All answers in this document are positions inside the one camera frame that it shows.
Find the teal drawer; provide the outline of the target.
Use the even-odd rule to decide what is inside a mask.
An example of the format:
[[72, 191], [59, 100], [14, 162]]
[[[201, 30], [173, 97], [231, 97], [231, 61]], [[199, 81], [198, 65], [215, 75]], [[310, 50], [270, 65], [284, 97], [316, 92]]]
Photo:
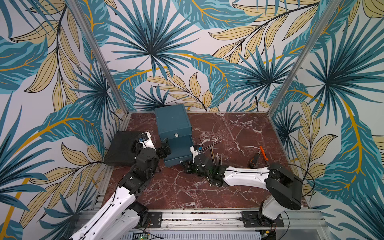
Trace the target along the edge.
[[193, 159], [191, 147], [194, 143], [191, 135], [169, 139], [168, 143], [172, 153], [164, 159], [166, 167], [179, 165]]

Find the teal drawer cabinet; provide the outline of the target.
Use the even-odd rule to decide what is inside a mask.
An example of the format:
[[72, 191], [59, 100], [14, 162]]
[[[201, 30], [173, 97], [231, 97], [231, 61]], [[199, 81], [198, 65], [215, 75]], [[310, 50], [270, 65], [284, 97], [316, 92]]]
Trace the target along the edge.
[[158, 133], [163, 141], [184, 142], [193, 145], [192, 126], [184, 104], [171, 105], [155, 109]]

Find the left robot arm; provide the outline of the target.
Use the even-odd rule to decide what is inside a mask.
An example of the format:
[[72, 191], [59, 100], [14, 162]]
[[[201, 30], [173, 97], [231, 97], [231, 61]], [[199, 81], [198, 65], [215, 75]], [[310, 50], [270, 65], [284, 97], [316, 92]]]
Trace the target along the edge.
[[150, 137], [137, 140], [136, 163], [121, 179], [111, 198], [69, 240], [118, 240], [125, 232], [143, 226], [148, 209], [137, 201], [156, 174], [160, 159], [172, 153], [168, 139], [155, 148]]

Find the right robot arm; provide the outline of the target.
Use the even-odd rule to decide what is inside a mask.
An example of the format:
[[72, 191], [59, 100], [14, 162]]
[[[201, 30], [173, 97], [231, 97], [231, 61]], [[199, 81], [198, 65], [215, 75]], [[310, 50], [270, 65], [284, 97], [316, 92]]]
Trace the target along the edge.
[[185, 173], [203, 177], [216, 187], [246, 186], [267, 190], [270, 196], [261, 203], [256, 217], [260, 223], [273, 223], [285, 210], [301, 209], [303, 181], [280, 164], [241, 169], [216, 165], [204, 154], [194, 154], [194, 159], [182, 166]]

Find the black plastic case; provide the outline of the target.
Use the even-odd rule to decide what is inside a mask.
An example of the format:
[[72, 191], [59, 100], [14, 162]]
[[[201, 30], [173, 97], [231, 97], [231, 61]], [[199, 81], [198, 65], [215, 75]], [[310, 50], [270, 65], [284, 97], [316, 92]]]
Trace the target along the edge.
[[136, 145], [140, 131], [118, 131], [111, 143], [104, 163], [107, 166], [131, 167], [135, 162]]

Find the dark pencil near cabinet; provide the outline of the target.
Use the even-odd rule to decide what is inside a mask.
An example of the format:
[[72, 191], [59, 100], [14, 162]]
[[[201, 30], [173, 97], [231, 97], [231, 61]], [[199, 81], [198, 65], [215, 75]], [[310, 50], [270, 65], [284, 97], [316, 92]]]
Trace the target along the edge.
[[217, 141], [217, 142], [215, 142], [215, 143], [213, 143], [213, 144], [211, 144], [211, 145], [209, 145], [209, 146], [207, 146], [207, 147], [205, 147], [205, 148], [202, 148], [201, 151], [205, 151], [205, 150], [207, 150], [207, 149], [210, 149], [210, 148], [212, 148], [213, 146], [215, 146], [215, 145], [217, 145], [217, 144], [219, 144], [219, 143], [221, 143], [221, 142], [222, 142], [222, 140]]

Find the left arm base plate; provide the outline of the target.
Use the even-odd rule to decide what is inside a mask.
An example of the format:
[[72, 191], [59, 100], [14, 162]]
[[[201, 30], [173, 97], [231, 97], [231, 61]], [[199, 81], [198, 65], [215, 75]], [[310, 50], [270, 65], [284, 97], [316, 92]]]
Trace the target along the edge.
[[145, 229], [160, 229], [163, 221], [162, 212], [149, 212], [142, 227]]

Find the orange handled tool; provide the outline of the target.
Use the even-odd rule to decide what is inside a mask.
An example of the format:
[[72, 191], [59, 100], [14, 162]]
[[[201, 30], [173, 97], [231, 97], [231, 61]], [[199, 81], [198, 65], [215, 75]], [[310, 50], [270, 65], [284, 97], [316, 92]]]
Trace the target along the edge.
[[268, 167], [269, 166], [269, 159], [267, 158], [266, 156], [266, 153], [264, 151], [264, 148], [262, 146], [260, 146], [260, 149], [257, 153], [255, 153], [255, 155], [252, 157], [252, 159], [249, 161], [248, 163], [248, 168], [250, 169], [254, 169], [256, 168], [257, 164], [258, 164], [258, 161], [260, 158], [263, 158], [264, 161], [265, 161], [265, 166]]

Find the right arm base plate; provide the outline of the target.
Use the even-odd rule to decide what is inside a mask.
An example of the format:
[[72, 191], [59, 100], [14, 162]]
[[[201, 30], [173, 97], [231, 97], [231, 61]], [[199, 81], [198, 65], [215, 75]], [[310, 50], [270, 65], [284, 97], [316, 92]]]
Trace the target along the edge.
[[245, 228], [282, 228], [285, 226], [281, 215], [275, 220], [270, 220], [258, 211], [243, 211], [239, 218]]

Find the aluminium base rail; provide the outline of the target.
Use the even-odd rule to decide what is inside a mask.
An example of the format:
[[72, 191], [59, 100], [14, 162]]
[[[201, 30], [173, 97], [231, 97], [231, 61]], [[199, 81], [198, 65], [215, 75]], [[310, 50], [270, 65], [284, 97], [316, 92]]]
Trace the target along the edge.
[[[239, 220], [241, 212], [257, 211], [256, 209], [168, 209], [158, 210], [163, 213], [160, 230], [170, 231], [210, 231], [210, 230], [242, 230], [246, 229]], [[295, 239], [305, 240], [303, 234], [294, 234], [294, 230], [315, 230], [322, 240], [331, 239], [331, 232], [319, 210], [304, 209], [299, 211], [285, 210], [281, 213], [285, 224], [282, 228], [254, 228], [256, 230], [286, 230]]]

